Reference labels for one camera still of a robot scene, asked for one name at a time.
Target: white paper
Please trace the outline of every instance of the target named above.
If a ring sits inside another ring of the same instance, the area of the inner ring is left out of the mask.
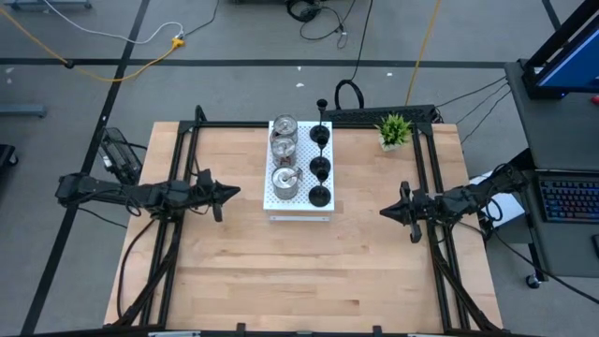
[[[470,183],[478,184],[490,177],[492,172],[493,171],[489,171],[479,177],[473,178],[470,181]],[[497,201],[499,206],[502,208],[502,212],[504,213],[504,217],[500,221],[493,221],[494,227],[499,227],[505,224],[506,222],[524,214],[524,209],[522,208],[522,206],[520,206],[516,198],[514,198],[514,196],[512,196],[511,194],[500,193],[495,195],[495,197],[493,197],[493,200]],[[499,210],[497,209],[497,206],[495,206],[495,204],[493,204],[492,202],[489,204],[490,214],[487,213],[487,208],[483,208],[482,212],[487,216],[491,216],[494,218],[499,217]]]

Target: wooden tabletop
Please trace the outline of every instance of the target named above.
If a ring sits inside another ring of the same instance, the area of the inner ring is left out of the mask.
[[[177,127],[154,124],[142,183],[167,179]],[[433,129],[444,186],[468,183],[456,126]],[[294,224],[270,223],[262,210],[267,129],[200,129],[200,166],[241,192],[223,208],[222,223],[210,213],[185,214],[168,329],[234,330],[244,322],[248,330],[357,332],[381,325],[384,332],[442,332],[425,227],[413,244],[409,227],[378,214],[398,201],[401,181],[418,187],[414,148],[383,153],[376,130],[333,133],[335,214],[330,223]],[[433,186],[426,139],[421,141]],[[464,222],[477,226],[473,216]],[[124,249],[147,223],[146,213],[131,218]],[[141,237],[127,260],[123,308],[145,285],[157,228]],[[464,227],[453,234],[464,287],[502,326],[480,236]],[[117,318],[116,280],[107,323]],[[455,296],[446,286],[457,328]],[[157,311],[155,304],[151,322]]]

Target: white pot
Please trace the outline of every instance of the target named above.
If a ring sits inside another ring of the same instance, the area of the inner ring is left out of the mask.
[[[378,136],[378,142],[381,144],[381,149],[383,149],[384,152],[389,152],[389,151],[393,151],[393,150],[397,150],[401,147],[400,144],[396,144],[396,145],[383,145],[385,143],[385,140],[383,139],[383,136],[379,135]]]

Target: floor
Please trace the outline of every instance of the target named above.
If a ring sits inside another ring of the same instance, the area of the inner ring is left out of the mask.
[[[65,215],[53,197],[58,177],[81,170],[98,118],[119,127],[129,141],[145,143],[156,121],[191,119],[201,104],[210,120],[268,120],[285,113],[314,118],[315,101],[332,102],[335,84],[353,71],[368,2],[358,1],[348,18],[347,46],[336,37],[307,42],[300,24],[281,1],[221,0],[213,24],[186,39],[170,60],[196,60],[195,66],[151,67],[137,79],[116,86],[94,81],[57,66],[38,46],[0,18],[0,103],[40,103],[45,119],[3,117],[0,143],[14,144],[20,164],[2,180],[0,193],[0,335],[22,331],[37,285]],[[501,78],[501,62],[527,57],[550,36],[551,21],[542,0],[446,0],[418,72],[411,104],[440,104]],[[563,21],[581,0],[551,0]],[[60,7],[88,28],[128,35],[136,17],[139,36],[162,22],[179,21],[187,29],[207,21],[215,0],[92,0],[94,9]],[[330,1],[345,12],[348,0]],[[377,0],[369,22],[363,60],[382,61],[359,69],[356,82],[368,107],[402,105],[425,35],[434,0]],[[125,42],[80,32],[56,15],[38,10],[9,12],[35,36],[86,69],[112,78],[123,56],[131,58],[125,74],[168,50],[177,29],[168,27],[152,43],[124,54]],[[318,18],[306,34],[334,26]],[[278,60],[264,62],[260,60]],[[400,61],[396,65],[385,61]],[[442,108],[455,123],[485,94]],[[342,91],[342,105],[357,105]],[[490,109],[488,100],[460,123],[465,137]],[[464,143],[470,175],[490,170],[526,147],[519,117],[509,95]],[[92,175],[110,176],[94,162]],[[104,204],[91,209],[126,223],[127,213]],[[35,332],[100,327],[106,312],[124,231],[78,213],[41,310]],[[514,245],[526,251],[525,246]],[[498,242],[491,241],[489,263],[504,325],[520,333],[550,336],[599,335],[599,309],[555,282],[530,290],[523,277],[531,272]],[[599,296],[599,280],[568,278]]]

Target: white cable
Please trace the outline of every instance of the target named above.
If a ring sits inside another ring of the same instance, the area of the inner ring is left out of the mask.
[[[59,12],[58,9],[54,8],[54,6],[52,6],[48,0],[44,0],[44,2],[46,3],[46,5],[48,5],[48,7],[54,13],[58,14],[58,16],[60,16],[61,18],[65,19],[65,21],[67,21],[70,24],[74,25],[75,27],[81,29],[83,32],[90,33],[90,34],[101,35],[101,36],[104,36],[104,37],[116,37],[116,38],[125,40],[127,42],[135,43],[135,44],[146,44],[146,43],[152,41],[152,39],[156,36],[156,34],[158,34],[158,32],[160,32],[160,30],[162,28],[164,28],[164,27],[166,27],[168,25],[171,25],[171,24],[176,24],[176,25],[179,26],[179,34],[178,34],[178,36],[183,37],[183,35],[184,35],[184,30],[183,30],[183,25],[182,24],[180,24],[178,22],[167,22],[167,23],[163,23],[160,27],[158,27],[158,29],[156,29],[156,31],[147,40],[141,41],[141,42],[139,42],[139,41],[133,41],[133,40],[130,40],[130,39],[126,38],[126,37],[122,37],[122,36],[118,36],[118,35],[113,35],[113,34],[109,34],[109,33],[97,32],[97,31],[93,31],[93,30],[90,30],[90,29],[83,28],[80,25],[78,25],[78,24],[74,23],[73,21],[71,21],[65,15],[63,15],[63,13]]]

